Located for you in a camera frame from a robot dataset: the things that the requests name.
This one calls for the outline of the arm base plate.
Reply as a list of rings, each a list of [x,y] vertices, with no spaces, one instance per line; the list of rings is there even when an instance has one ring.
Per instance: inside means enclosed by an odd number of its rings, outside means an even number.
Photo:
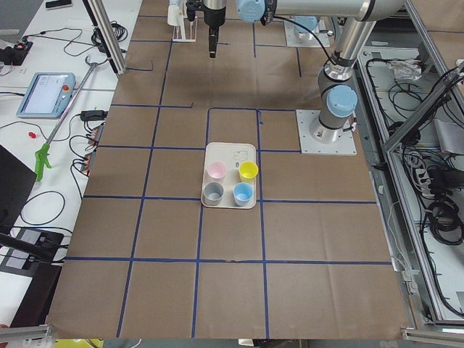
[[[317,25],[307,25],[306,23],[302,24],[308,27],[311,31],[313,31],[316,34],[316,36],[320,39],[321,43],[325,48],[329,48],[331,46],[329,41],[328,30],[323,19],[319,19]],[[303,30],[302,28],[293,25],[289,22],[285,22],[284,27],[287,46],[320,48],[320,45],[315,39],[315,37],[312,34],[308,33],[306,30]]]
[[[297,109],[297,127],[302,154],[355,156],[355,140],[349,121],[338,130],[322,126],[319,110]]]

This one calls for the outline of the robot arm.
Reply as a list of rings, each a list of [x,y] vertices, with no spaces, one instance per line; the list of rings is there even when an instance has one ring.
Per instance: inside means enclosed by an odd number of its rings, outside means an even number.
[[[393,15],[403,1],[237,1],[236,11],[244,22],[261,22],[266,26],[274,19],[294,25],[292,15],[346,17],[347,21],[333,54],[329,54],[318,75],[323,102],[321,111],[310,124],[311,136],[323,144],[339,140],[344,124],[357,106],[357,94],[348,86],[353,67],[375,24]]]
[[[303,27],[306,27],[313,33],[319,33],[320,17],[318,16],[290,16],[290,19],[299,23],[300,26],[294,25],[294,34],[298,39],[309,41],[314,36]]]

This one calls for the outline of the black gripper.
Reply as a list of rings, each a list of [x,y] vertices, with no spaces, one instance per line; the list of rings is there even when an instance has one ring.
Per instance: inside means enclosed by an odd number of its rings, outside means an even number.
[[[210,58],[216,58],[218,33],[225,23],[227,1],[220,0],[188,0],[186,14],[189,22],[193,22],[197,12],[204,13],[204,22],[209,27],[208,49]]]

